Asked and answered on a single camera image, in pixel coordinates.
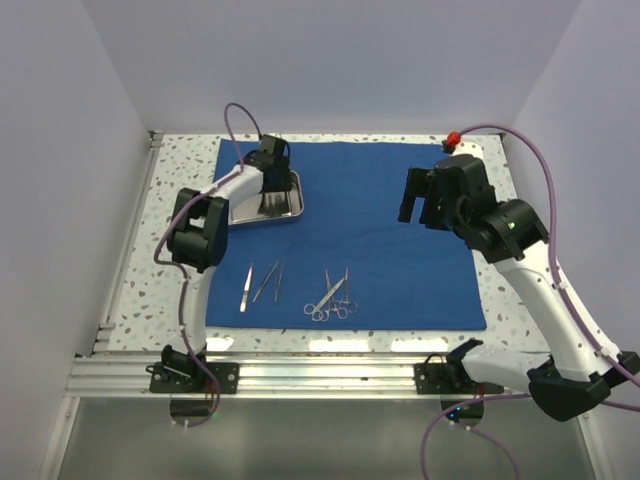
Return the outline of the stainless steel tray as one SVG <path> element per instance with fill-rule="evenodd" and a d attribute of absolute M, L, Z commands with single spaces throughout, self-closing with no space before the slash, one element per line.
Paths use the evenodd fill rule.
<path fill-rule="evenodd" d="M 298 173 L 291 171 L 290 177 L 289 191 L 260 193 L 239 204 L 229 214 L 229 226 L 267 226 L 298 220 L 305 208 L 303 191 Z"/>

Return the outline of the blue surgical cloth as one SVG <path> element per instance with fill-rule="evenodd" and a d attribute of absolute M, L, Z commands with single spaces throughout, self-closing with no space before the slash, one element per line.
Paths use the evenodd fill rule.
<path fill-rule="evenodd" d="M 429 144 L 296 143 L 304 212 L 298 220 L 232 228 L 211 282 L 210 327 L 313 329 L 303 313 L 349 268 L 355 314 L 322 323 L 325 330 L 484 330 L 471 252 L 454 234 L 401 223 L 398 211 L 411 167 L 430 168 L 442 158 Z M 284 259 L 255 303 L 252 298 L 270 265 Z M 239 311 L 250 264 L 247 310 Z"/>

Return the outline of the steel hemostat clamp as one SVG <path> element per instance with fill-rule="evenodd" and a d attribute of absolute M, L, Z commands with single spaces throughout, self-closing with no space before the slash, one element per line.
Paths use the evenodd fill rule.
<path fill-rule="evenodd" d="M 335 298 L 335 294 L 339 290 L 339 287 L 336 287 L 331 283 L 328 271 L 325 271 L 325 281 L 327 291 L 330 293 L 330 297 L 325 308 L 325 319 L 328 320 L 332 313 L 341 320 L 346 319 L 348 317 L 348 310 Z"/>
<path fill-rule="evenodd" d="M 338 306 L 347 312 L 347 314 L 355 314 L 358 311 L 358 305 L 350 298 L 350 284 L 349 284 L 349 268 L 345 269 L 345 275 L 343 277 L 344 295 L 338 302 Z"/>

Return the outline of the wide steel tweezers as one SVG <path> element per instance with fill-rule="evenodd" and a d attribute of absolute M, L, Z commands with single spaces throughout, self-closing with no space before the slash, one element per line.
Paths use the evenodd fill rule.
<path fill-rule="evenodd" d="M 250 266 L 248 268 L 246 279 L 245 279 L 244 286 L 243 286 L 241 303 L 240 303 L 240 307 L 239 307 L 239 311 L 241 313 L 244 313 L 247 310 L 248 299 L 249 299 L 249 294 L 250 294 L 250 290 L 251 290 L 252 278 L 253 278 L 253 263 L 250 264 Z"/>

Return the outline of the steel scissors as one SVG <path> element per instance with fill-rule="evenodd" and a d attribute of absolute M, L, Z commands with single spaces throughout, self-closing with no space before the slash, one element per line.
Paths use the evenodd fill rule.
<path fill-rule="evenodd" d="M 339 289 L 343 285 L 343 278 L 334 284 Z M 322 297 L 321 300 L 318 301 L 317 304 L 308 303 L 303 308 L 303 313 L 311 317 L 314 322 L 326 322 L 325 319 L 325 308 L 327 301 L 329 300 L 330 293 L 327 293 Z"/>

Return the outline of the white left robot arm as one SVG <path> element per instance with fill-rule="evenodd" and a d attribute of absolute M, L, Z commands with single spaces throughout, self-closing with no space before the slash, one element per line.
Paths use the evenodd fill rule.
<path fill-rule="evenodd" d="M 179 191 L 171 222 L 161 237 L 154 261 L 174 266 L 183 276 L 177 314 L 177 338 L 163 348 L 162 367 L 185 392 L 214 381 L 206 367 L 207 295 L 227 250 L 229 215 L 251 197 L 292 188 L 291 148 L 282 138 L 264 134 L 223 177 L 200 190 Z"/>

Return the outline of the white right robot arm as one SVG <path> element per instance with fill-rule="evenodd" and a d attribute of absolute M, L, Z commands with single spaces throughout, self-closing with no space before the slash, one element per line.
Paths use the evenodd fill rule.
<path fill-rule="evenodd" d="M 594 321 L 569 281 L 562 278 L 551 237 L 532 206 L 500 201 L 484 162 L 470 154 L 449 156 L 431 169 L 411 167 L 398 219 L 453 232 L 482 254 L 515 290 L 544 337 L 546 353 L 522 353 L 470 339 L 426 361 L 422 375 L 456 393 L 493 384 L 530 395 L 557 421 L 567 421 L 605 402 L 614 387 L 635 380 L 639 356 L 622 351 Z"/>

